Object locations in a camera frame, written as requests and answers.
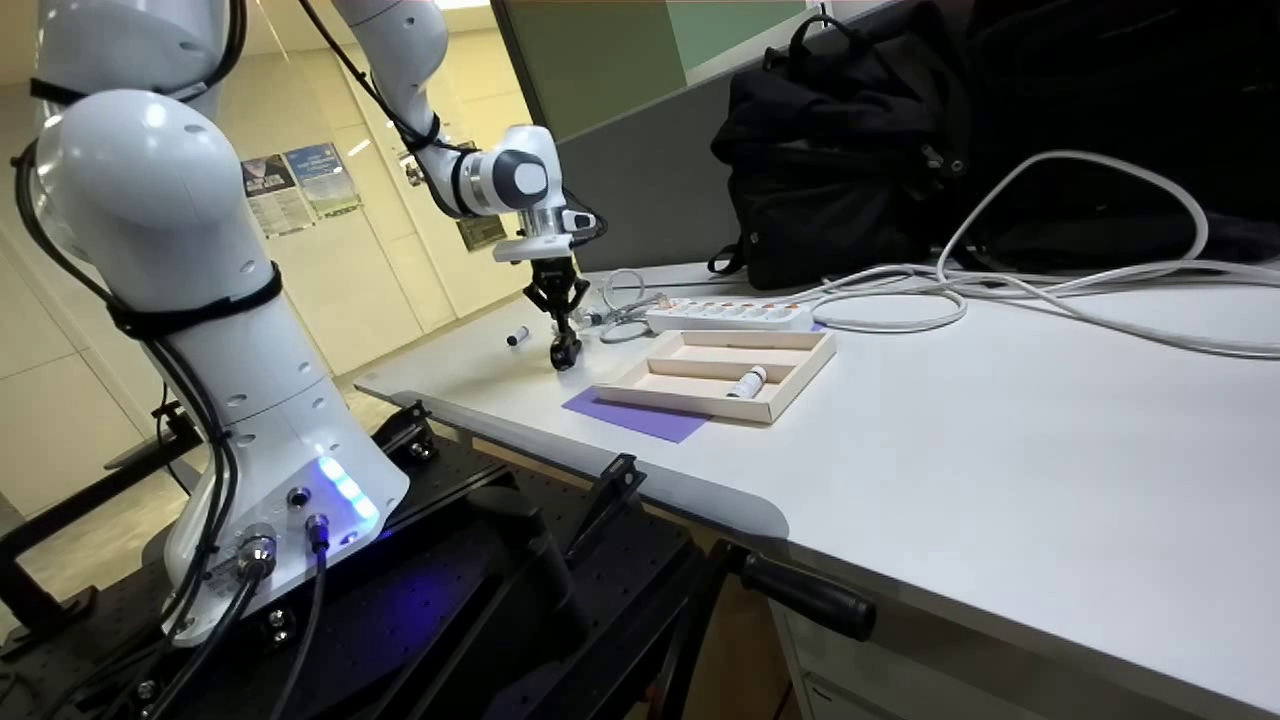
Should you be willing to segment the black jacket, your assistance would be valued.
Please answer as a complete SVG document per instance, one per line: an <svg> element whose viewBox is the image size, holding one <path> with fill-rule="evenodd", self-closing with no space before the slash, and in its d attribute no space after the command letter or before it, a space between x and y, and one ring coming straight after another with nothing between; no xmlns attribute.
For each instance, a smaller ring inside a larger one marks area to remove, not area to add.
<svg viewBox="0 0 1280 720"><path fill-rule="evenodd" d="M975 0L963 42L972 182L1007 186L957 246L983 272L1280 259L1280 0Z"/></svg>

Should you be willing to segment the row of wall posters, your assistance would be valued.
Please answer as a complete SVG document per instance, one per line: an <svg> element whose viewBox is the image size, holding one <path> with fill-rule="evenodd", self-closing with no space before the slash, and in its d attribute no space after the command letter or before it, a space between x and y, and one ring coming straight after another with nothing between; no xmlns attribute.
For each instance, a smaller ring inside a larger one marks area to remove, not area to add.
<svg viewBox="0 0 1280 720"><path fill-rule="evenodd" d="M261 234L293 234L364 205L333 143L315 143L239 163L244 196Z"/></svg>

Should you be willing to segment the white power strip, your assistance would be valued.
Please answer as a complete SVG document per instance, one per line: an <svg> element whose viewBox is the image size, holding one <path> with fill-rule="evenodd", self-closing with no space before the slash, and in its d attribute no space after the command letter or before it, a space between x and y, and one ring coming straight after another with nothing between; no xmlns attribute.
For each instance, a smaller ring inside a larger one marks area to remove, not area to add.
<svg viewBox="0 0 1280 720"><path fill-rule="evenodd" d="M809 332L812 311L797 304L760 300L667 299L649 307L643 320L657 333L667 331Z"/></svg>

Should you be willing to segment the shallow cardboard tray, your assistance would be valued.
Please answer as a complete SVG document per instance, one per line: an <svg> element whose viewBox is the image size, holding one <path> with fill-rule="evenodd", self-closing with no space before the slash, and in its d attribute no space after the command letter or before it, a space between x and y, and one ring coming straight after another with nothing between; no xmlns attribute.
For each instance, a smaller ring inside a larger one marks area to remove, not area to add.
<svg viewBox="0 0 1280 720"><path fill-rule="evenodd" d="M772 425L837 354L824 332L668 331L648 354L593 388L603 400ZM751 366L768 370L755 398L726 392Z"/></svg>

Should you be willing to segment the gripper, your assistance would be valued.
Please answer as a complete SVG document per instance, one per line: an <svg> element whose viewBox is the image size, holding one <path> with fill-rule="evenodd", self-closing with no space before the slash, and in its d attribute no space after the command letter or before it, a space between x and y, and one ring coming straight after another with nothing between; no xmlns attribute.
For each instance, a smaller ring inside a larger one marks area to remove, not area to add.
<svg viewBox="0 0 1280 720"><path fill-rule="evenodd" d="M524 288L525 297L552 318L556 340L575 338L571 316L590 290L590 281L579 278L572 258L535 259L530 268L532 284Z"/></svg>

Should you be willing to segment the black backpack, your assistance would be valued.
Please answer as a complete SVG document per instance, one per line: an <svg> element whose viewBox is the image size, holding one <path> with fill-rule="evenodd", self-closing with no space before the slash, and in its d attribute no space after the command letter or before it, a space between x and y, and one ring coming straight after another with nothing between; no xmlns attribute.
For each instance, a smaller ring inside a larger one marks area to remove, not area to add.
<svg viewBox="0 0 1280 720"><path fill-rule="evenodd" d="M972 110L936 0L801 20L730 82L710 151L730 169L739 236L709 272L765 291L928 259L963 201Z"/></svg>

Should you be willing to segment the grey green office partition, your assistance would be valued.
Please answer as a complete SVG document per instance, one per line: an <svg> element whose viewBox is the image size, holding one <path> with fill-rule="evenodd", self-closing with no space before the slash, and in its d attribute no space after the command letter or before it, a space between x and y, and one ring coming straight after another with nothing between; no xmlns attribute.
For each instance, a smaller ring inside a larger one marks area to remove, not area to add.
<svg viewBox="0 0 1280 720"><path fill-rule="evenodd" d="M588 272L703 264L739 234L710 152L730 82L810 15L860 24L899 0L493 0L534 120L608 231Z"/></svg>

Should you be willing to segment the purple paper sheet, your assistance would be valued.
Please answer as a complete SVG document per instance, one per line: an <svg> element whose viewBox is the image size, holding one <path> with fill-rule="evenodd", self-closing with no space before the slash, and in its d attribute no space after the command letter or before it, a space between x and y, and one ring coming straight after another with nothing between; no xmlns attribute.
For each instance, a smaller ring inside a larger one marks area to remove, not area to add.
<svg viewBox="0 0 1280 720"><path fill-rule="evenodd" d="M594 388L564 401L562 409L676 445L709 421L705 415L607 401Z"/></svg>

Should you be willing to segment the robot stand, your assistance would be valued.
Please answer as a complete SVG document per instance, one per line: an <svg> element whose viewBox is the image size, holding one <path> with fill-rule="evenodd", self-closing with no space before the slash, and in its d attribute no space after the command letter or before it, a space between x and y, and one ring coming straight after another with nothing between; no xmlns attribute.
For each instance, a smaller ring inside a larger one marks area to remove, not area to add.
<svg viewBox="0 0 1280 720"><path fill-rule="evenodd" d="M364 559L324 561L282 600L169 650L160 562L56 601L19 556L198 442L174 404L164 439L0 536L0 720L605 720L645 694L677 720L728 575L867 641L876 605L730 539L700 550L641 506L648 469L602 464L589 489L438 439L428 413L374 436L410 492Z"/></svg>

